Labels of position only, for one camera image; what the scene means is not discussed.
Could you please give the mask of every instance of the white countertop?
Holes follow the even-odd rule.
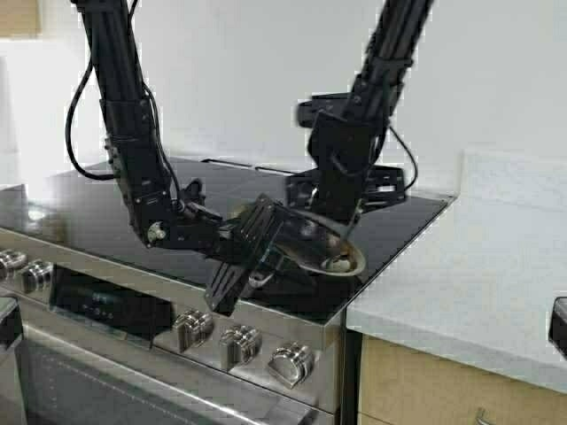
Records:
[[[567,188],[540,185],[562,180],[548,164],[512,162],[469,155],[462,195],[349,306],[347,326],[567,393],[567,359],[548,341],[567,297]]]

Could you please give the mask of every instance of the wooden cabinet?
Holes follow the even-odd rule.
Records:
[[[479,408],[493,425],[567,424],[567,395],[370,337],[360,401],[362,424],[472,425]]]
[[[0,0],[0,37],[39,34],[37,0]]]
[[[366,414],[359,413],[358,415],[359,425],[389,425],[386,422],[379,421],[378,419],[371,418]]]

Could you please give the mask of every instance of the robotic arm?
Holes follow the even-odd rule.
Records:
[[[142,76],[127,1],[71,1],[89,41],[89,69],[97,74],[113,174],[95,176],[80,168],[70,148],[69,120],[71,160],[87,177],[116,180],[130,225],[146,246],[199,251],[221,262],[206,288],[213,311],[231,314],[251,282],[262,284],[301,261],[290,259],[278,238],[334,241],[329,252],[336,255],[347,232],[337,233],[325,222],[352,228],[372,205],[376,209],[404,200],[401,170],[374,164],[432,0],[387,0],[351,93],[314,97],[300,107],[310,115],[303,113],[302,120],[313,124],[308,151],[317,169],[288,179],[288,206],[260,195],[233,220],[205,207],[199,180],[181,189],[175,177],[161,146],[158,110]]]

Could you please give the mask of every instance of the stove knob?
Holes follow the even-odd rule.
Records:
[[[306,345],[288,343],[278,348],[268,363],[268,371],[289,389],[302,383],[313,371],[315,356]]]
[[[25,294],[36,290],[47,290],[53,279],[53,263],[36,259],[21,271],[21,281]]]
[[[213,333],[213,318],[199,310],[188,310],[174,323],[177,351],[184,352],[191,347],[199,347]]]
[[[27,255],[14,250],[0,252],[0,282],[12,277],[27,263]]]
[[[262,338],[257,329],[236,325],[221,337],[221,367],[229,371],[236,365],[252,360],[260,351]]]

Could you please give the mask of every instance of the black glass cooktop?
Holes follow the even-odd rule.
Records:
[[[279,175],[181,159],[172,165],[184,184],[203,179],[206,206],[224,217],[260,193],[284,199],[284,178]],[[280,278],[250,300],[324,323],[446,206],[445,201],[410,197],[405,204],[366,214],[351,238],[368,261],[362,275],[320,276],[310,285]],[[88,181],[75,172],[0,191],[0,227],[198,286],[204,286],[218,266],[190,251],[146,249],[128,225],[116,184]]]

